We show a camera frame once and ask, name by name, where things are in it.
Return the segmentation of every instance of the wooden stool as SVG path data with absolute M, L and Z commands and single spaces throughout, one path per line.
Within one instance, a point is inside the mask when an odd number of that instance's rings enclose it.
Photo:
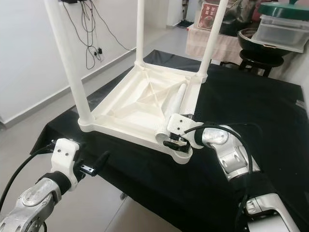
M 284 62 L 283 58 L 279 55 L 257 53 L 249 50 L 241 50 L 239 56 L 242 58 L 239 70 L 244 70 L 247 65 L 250 65 L 259 69 L 264 69 L 264 77 L 268 77 L 272 68 L 279 67 Z

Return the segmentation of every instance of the robotic arm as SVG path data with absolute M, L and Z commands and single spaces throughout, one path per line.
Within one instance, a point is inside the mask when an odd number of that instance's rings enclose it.
M 232 184 L 240 178 L 246 178 L 250 168 L 255 175 L 263 175 L 253 158 L 252 167 L 250 167 L 247 151 L 237 138 L 240 136 L 235 131 L 228 126 L 221 126 L 222 129 L 226 129 L 221 130 L 217 128 L 202 128 L 202 125 L 203 123 L 195 122 L 188 116 L 173 114 L 167 126 L 170 138 L 165 140 L 163 144 L 184 153 L 191 152 L 191 147 L 196 149 L 201 149 L 205 146 L 213 148 L 216 151 L 225 176 Z M 191 128 L 196 127 L 199 129 L 190 131 Z M 251 198 L 246 200 L 244 206 L 246 214 L 250 219 L 248 221 L 250 232 L 300 231 L 279 195 L 274 191 L 264 192 L 262 195 L 258 193 L 250 195 Z
M 38 232 L 54 206 L 67 191 L 73 191 L 85 174 L 95 176 L 104 165 L 104 153 L 90 168 L 77 162 L 80 145 L 58 139 L 52 155 L 52 169 L 18 197 L 15 208 L 0 222 L 0 232 Z

